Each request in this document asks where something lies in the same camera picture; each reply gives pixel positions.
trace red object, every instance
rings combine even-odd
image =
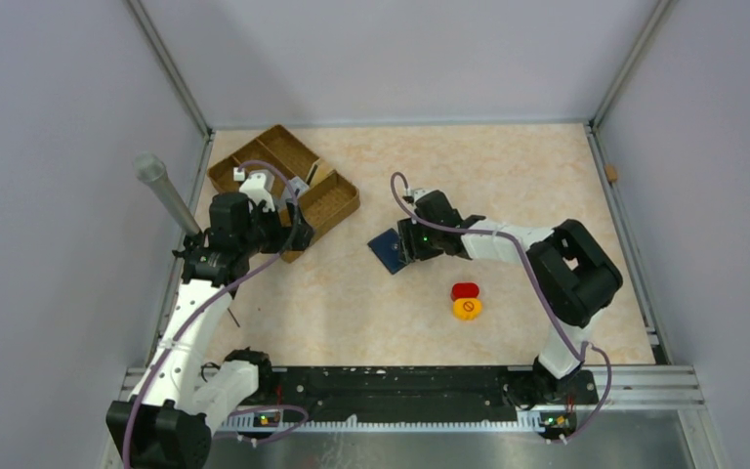
[[[454,284],[450,299],[455,301],[459,298],[479,298],[479,286],[469,281]]]

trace beige tabletop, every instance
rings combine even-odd
[[[549,322],[521,267],[440,256],[392,276],[366,243],[404,218],[389,178],[440,189],[463,217],[519,226],[581,221],[625,277],[593,341],[615,363],[653,363],[633,286],[582,125],[292,129],[360,190],[360,208],[293,264],[278,261],[240,287],[207,359],[250,346],[275,365],[530,364]],[[217,132],[214,164],[259,131]],[[208,227],[206,179],[196,218]],[[252,259],[252,266],[262,262]],[[452,284],[473,281],[483,312],[452,315]],[[593,356],[590,363],[601,362]]]

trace gray wall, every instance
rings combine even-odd
[[[671,349],[750,467],[750,2],[680,2],[603,139]]]
[[[594,113],[655,0],[145,0],[215,128]]]
[[[0,468],[99,463],[179,236],[146,149],[189,193],[201,137],[124,3],[0,1]]]

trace gray floor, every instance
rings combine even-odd
[[[219,468],[692,468],[674,411],[610,412],[567,447],[532,434],[301,434],[251,449],[218,441]]]

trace floor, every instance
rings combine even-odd
[[[403,218],[389,178],[444,191],[462,216],[520,226],[580,220],[626,278],[598,315],[593,341],[614,363],[653,363],[646,328],[582,125],[291,129],[360,190],[360,208],[293,264],[279,261],[242,286],[207,360],[251,346],[275,365],[526,364],[549,322],[521,267],[441,256],[395,276],[366,246]],[[214,164],[260,131],[217,132]],[[206,179],[196,218],[208,227]],[[262,262],[253,259],[253,266]],[[451,314],[453,283],[474,281],[483,312]],[[599,363],[591,357],[589,363]]]

